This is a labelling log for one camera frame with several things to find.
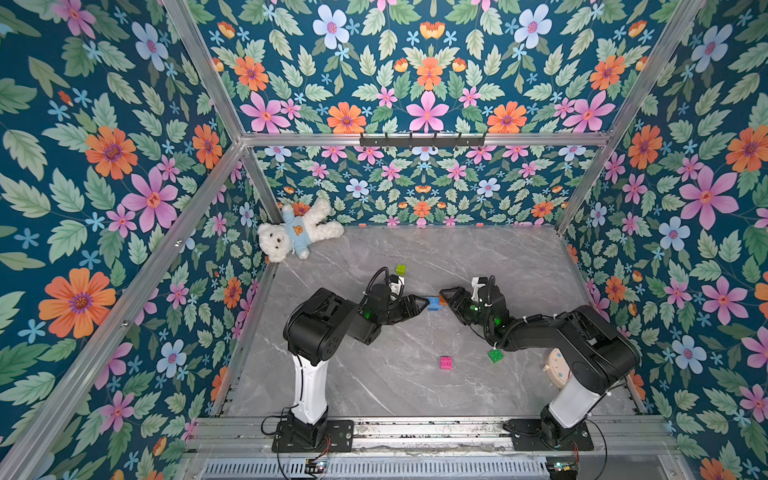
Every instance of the floral wallpaper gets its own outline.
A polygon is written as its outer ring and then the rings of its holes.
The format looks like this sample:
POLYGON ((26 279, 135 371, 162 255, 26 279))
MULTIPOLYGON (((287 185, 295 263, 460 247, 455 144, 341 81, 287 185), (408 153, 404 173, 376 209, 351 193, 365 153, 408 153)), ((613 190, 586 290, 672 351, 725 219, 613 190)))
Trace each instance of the floral wallpaper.
MULTIPOLYGON (((0 58, 5 455, 229 142, 154 0, 4 2, 0 58)), ((257 290, 262 216, 238 165, 40 478, 172 476, 257 290)))
POLYGON ((698 478, 768 475, 766 2, 709 1, 571 226, 698 478))
POLYGON ((607 130, 677 3, 203 4, 193 15, 251 131, 358 134, 607 130))

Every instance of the orange flower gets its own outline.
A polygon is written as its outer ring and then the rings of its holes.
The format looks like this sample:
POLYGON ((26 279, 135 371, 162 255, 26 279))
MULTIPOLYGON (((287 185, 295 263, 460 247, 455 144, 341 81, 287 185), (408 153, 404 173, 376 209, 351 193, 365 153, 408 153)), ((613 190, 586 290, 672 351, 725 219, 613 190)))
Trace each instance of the orange flower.
POLYGON ((240 83, 247 85, 252 91, 266 90, 270 78, 264 72, 261 62, 254 62, 251 57, 238 58, 235 61, 235 74, 240 76, 240 83))
POLYGON ((240 301, 240 294, 243 292, 243 287, 241 287, 242 283, 240 282, 240 279, 238 279, 236 276, 233 276, 230 278, 230 281, 227 282, 227 288, 224 290, 224 305, 227 306, 227 308, 234 308, 237 305, 237 302, 240 301))
POLYGON ((757 131, 752 127, 741 131, 738 138, 734 138, 728 150, 731 151, 725 156, 726 163, 733 165, 733 171, 739 173, 746 168, 747 171, 754 172, 763 166, 763 162, 768 162, 768 125, 760 125, 757 131))
POLYGON ((85 157, 92 164, 96 164, 96 171, 102 177, 110 175, 115 180, 120 180, 124 174, 134 170, 131 165, 139 161, 134 153, 136 146, 134 141, 125 138, 125 132, 119 128, 112 130, 109 127, 99 127, 98 137, 88 135, 85 143, 90 147, 85 151, 85 157))
POLYGON ((421 218, 426 217, 429 215, 429 211, 432 209, 432 207, 429 206, 426 202, 418 202, 415 207, 413 207, 413 213, 418 215, 421 218))
POLYGON ((605 61, 601 61, 589 77, 592 88, 594 90, 607 90, 608 87, 619 81, 619 75, 624 73, 626 67, 624 57, 616 58, 616 55, 611 55, 605 61))
POLYGON ((303 217, 308 211, 310 211, 309 205, 302 202, 293 202, 293 214, 297 217, 303 217))
POLYGON ((528 117, 523 117, 528 113, 525 107, 518 102, 510 101, 507 103, 506 108, 504 105, 499 105, 493 111, 493 115, 488 117, 488 129, 492 134, 517 134, 520 132, 520 127, 525 125, 528 121, 528 117))
POLYGON ((635 38, 639 34, 643 33, 643 30, 645 30, 645 25, 648 25, 648 22, 645 20, 638 20, 637 22, 633 23, 632 26, 629 27, 629 36, 635 38))
POLYGON ((69 270, 69 281, 57 276, 46 287, 45 292, 54 297, 40 302, 40 320, 54 320, 48 331, 64 338, 74 328, 76 339, 94 332, 94 323, 101 325, 113 305, 114 288, 107 288, 109 279, 96 272, 91 278, 87 268, 69 270))
POLYGON ((235 27, 226 22, 219 22, 219 31, 227 38, 235 37, 235 27))
POLYGON ((416 74, 419 76, 417 79, 419 85, 423 86, 425 90, 432 90, 435 88, 435 85, 440 85, 442 67, 438 64, 437 58, 427 57, 421 66, 416 69, 416 74))
POLYGON ((453 71, 455 72, 462 72, 467 69, 467 62, 459 57, 456 57, 453 60, 451 67, 453 67, 453 71))
POLYGON ((551 214, 553 210, 554 204, 552 202, 543 201, 531 208, 531 213, 534 217, 544 218, 551 214))
POLYGON ((205 164, 205 168, 212 170, 221 158, 219 135, 208 124, 197 125, 194 134, 196 136, 192 137, 192 146, 197 149, 197 159, 205 164))
POLYGON ((652 164, 659 158, 656 150, 661 148, 662 138, 659 137, 661 130, 659 127, 646 125, 639 133, 632 138, 632 145, 629 147, 631 157, 629 163, 640 170, 645 170, 648 164, 652 164))
POLYGON ((624 299, 624 292, 627 291, 627 287, 624 286, 624 282, 616 276, 612 276, 605 283, 605 293, 608 294, 608 298, 615 303, 619 303, 624 299))
POLYGON ((162 455, 165 451, 165 445, 168 444, 168 438, 163 437, 160 440, 157 440, 157 443, 154 444, 154 447, 152 447, 152 455, 159 456, 162 455))
MULTIPOLYGON (((763 274, 763 280, 768 282, 768 272, 763 274)), ((760 311, 768 318, 768 285, 765 283, 755 285, 755 297, 765 302, 760 304, 760 311)))
POLYGON ((640 396, 640 400, 645 400, 645 390, 641 388, 643 385, 645 385, 645 382, 643 382, 643 377, 641 377, 640 374, 635 373, 634 370, 629 372, 629 374, 632 377, 634 389, 637 390, 637 394, 640 396))
POLYGON ((699 472, 704 480, 736 480, 733 472, 728 468, 724 468, 717 458, 705 458, 702 460, 699 472))
POLYGON ((366 125, 366 118, 361 117, 362 111, 357 105, 349 106, 345 101, 338 107, 331 107, 328 112, 328 126, 333 128, 334 134, 361 134, 366 125))
POLYGON ((419 31, 424 38, 440 38, 445 33, 445 24, 443 22, 424 22, 419 26, 419 31))
POLYGON ((214 379, 214 389, 210 391, 210 401, 214 402, 219 397, 219 390, 221 389, 221 384, 224 381, 224 378, 227 377, 227 367, 223 366, 221 367, 221 370, 216 374, 216 378, 214 379))

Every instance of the light blue flower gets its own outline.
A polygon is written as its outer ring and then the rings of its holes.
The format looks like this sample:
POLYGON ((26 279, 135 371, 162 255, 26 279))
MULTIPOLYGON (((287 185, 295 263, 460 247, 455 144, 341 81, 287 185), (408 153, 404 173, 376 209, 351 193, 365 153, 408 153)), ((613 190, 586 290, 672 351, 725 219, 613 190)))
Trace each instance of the light blue flower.
POLYGON ((33 247, 36 247, 37 245, 39 245, 39 243, 37 243, 35 241, 39 237, 40 237, 39 233, 34 233, 33 234, 32 231, 29 230, 29 228, 25 228, 24 229, 24 235, 21 235, 20 233, 17 233, 16 235, 13 236, 14 240, 18 240, 20 242, 24 242, 24 243, 22 243, 22 248, 24 250, 27 250, 30 245, 32 245, 33 247))
POLYGON ((91 230, 96 232, 104 228, 104 217, 99 217, 99 214, 94 212, 93 217, 85 219, 85 223, 91 225, 91 230))
POLYGON ((51 109, 48 110, 48 113, 51 115, 56 115, 56 119, 58 121, 61 121, 62 118, 70 118, 69 114, 67 113, 67 110, 69 110, 67 105, 62 105, 59 107, 53 100, 50 100, 48 103, 51 105, 51 109))
POLYGON ((78 264, 80 266, 87 266, 89 270, 93 270, 95 264, 101 263, 101 260, 96 258, 98 255, 98 250, 94 250, 90 253, 87 250, 81 250, 80 253, 82 253, 83 257, 85 257, 85 260, 81 260, 78 264))
POLYGON ((29 321, 27 322, 27 325, 29 325, 28 329, 23 329, 21 332, 18 333, 19 336, 27 337, 27 343, 35 343, 35 339, 37 337, 45 336, 45 332, 43 331, 45 322, 40 322, 35 324, 35 321, 33 319, 29 319, 29 321))
POLYGON ((409 42, 411 46, 422 42, 421 40, 419 40, 419 33, 417 31, 409 31, 408 38, 406 39, 406 41, 409 42))
POLYGON ((447 43, 449 47, 453 46, 453 42, 456 40, 456 31, 447 31, 445 38, 442 39, 443 43, 447 43))

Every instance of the black mounting plate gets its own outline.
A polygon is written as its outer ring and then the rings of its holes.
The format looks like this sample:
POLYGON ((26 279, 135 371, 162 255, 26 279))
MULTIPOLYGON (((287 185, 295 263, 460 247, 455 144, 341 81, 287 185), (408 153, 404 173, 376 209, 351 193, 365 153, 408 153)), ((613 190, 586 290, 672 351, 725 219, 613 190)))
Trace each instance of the black mounting plate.
MULTIPOLYGON (((352 420, 329 420, 326 427, 326 435, 331 439, 328 453, 351 452, 352 440, 355 436, 355 422, 352 420)), ((275 438, 272 441, 272 452, 320 454, 323 453, 326 446, 328 446, 328 443, 323 441, 319 447, 313 449, 311 445, 307 445, 293 435, 288 421, 281 420, 277 426, 275 438)))

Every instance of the wall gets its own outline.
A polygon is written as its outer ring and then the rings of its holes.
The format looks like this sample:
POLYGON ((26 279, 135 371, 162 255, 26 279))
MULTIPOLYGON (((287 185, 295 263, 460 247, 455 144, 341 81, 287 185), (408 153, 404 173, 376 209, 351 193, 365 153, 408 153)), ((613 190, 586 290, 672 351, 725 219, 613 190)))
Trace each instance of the wall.
POLYGON ((643 353, 646 406, 707 480, 768 470, 765 11, 707 3, 568 232, 643 353))
MULTIPOLYGON (((228 142, 154 0, 5 2, 0 58, 9 67, 0 74, 0 271, 9 279, 0 292, 5 455, 218 161, 216 145, 226 149, 228 142), (68 9, 81 22, 63 21, 68 9), (199 151, 205 140, 214 147, 208 158, 199 151), (117 168, 104 156, 116 159, 117 168), (173 162, 177 170, 168 175, 173 162), (141 213, 149 210, 142 193, 147 180, 164 185, 156 216, 141 213), (81 302, 82 311, 71 314, 69 300, 81 302)), ((212 222, 200 222, 188 241, 192 250, 159 286, 157 313, 148 308, 143 323, 131 328, 120 358, 59 439, 41 470, 46 480, 110 478, 118 468, 123 473, 115 478, 135 472, 161 478, 153 470, 171 476, 168 462, 179 455, 184 424, 206 415, 243 311, 239 302, 225 308, 221 282, 238 276, 247 300, 262 266, 253 231, 240 222, 240 208, 254 203, 242 174, 210 212, 227 219, 228 232, 219 236, 212 222), (182 280, 191 290, 187 305, 169 310, 170 282, 182 280), (168 378, 157 362, 165 343, 176 341, 188 354, 186 369, 168 378), (133 394, 133 413, 124 409, 122 427, 113 423, 101 433, 104 406, 118 392, 124 399, 133 394), (153 454, 137 465, 134 459, 158 442, 167 447, 164 455, 162 446, 154 449, 154 467, 153 454)))

